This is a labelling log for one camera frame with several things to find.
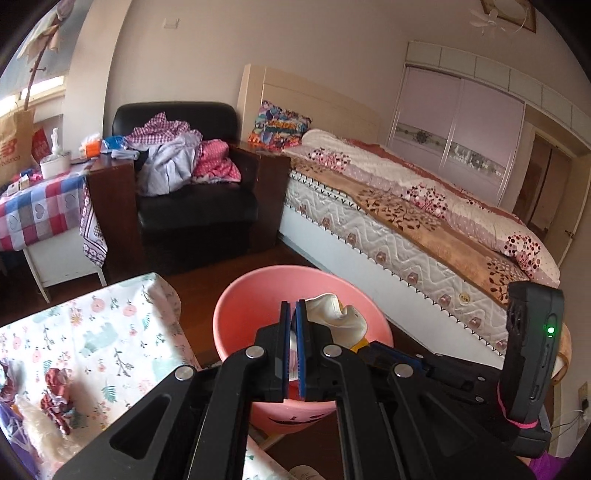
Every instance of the smiley face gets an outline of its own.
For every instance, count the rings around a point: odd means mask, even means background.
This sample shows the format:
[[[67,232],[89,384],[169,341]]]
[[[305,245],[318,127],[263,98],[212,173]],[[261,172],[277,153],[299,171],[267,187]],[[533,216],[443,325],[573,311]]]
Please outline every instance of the smiley face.
[[[310,415],[309,417],[306,417],[306,418],[292,417],[289,420],[277,420],[277,419],[272,419],[271,417],[269,417],[269,420],[274,421],[275,423],[278,423],[280,425],[304,425],[307,423],[314,423],[315,421],[318,421],[322,417],[326,417],[327,415],[328,415],[328,413],[323,413],[321,415]]]

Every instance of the white container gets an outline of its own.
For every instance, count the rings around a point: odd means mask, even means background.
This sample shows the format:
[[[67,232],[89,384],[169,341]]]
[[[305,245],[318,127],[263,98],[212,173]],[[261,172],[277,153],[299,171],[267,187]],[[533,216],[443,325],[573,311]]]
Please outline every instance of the white container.
[[[72,163],[72,152],[65,152],[63,155],[48,155],[39,162],[41,174],[44,179],[57,177],[70,170]]]

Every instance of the bed frame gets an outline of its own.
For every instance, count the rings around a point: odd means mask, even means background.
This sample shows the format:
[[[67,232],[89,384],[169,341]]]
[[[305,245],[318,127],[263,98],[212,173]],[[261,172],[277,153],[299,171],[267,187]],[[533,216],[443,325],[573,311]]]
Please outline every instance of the bed frame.
[[[312,128],[339,137],[378,142],[380,118],[367,106],[296,75],[256,65],[244,68],[238,96],[236,110],[242,121],[244,141],[252,131],[262,100],[311,117]],[[286,245],[311,263],[360,288],[394,325],[427,349],[502,368],[504,356],[460,320],[360,250],[287,205],[279,232]],[[554,373],[561,366],[557,364]]]

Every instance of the bed headboard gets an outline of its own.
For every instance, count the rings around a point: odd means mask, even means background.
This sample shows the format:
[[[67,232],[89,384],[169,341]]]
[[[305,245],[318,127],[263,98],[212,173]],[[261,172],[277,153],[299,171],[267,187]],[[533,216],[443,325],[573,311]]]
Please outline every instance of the bed headboard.
[[[380,118],[371,108],[297,75],[251,64],[244,67],[236,107],[241,140],[248,139],[263,100],[309,116],[311,128],[368,143],[378,141]]]

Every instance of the paper bag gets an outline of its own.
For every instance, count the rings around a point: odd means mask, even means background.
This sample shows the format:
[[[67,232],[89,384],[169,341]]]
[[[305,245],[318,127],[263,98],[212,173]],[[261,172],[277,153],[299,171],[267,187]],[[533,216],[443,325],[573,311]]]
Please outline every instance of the paper bag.
[[[33,114],[29,110],[0,117],[0,186],[33,166]]]
[[[31,155],[33,159],[39,163],[46,156],[51,155],[51,148],[47,141],[45,130],[40,128],[33,134],[33,145],[31,147]]]

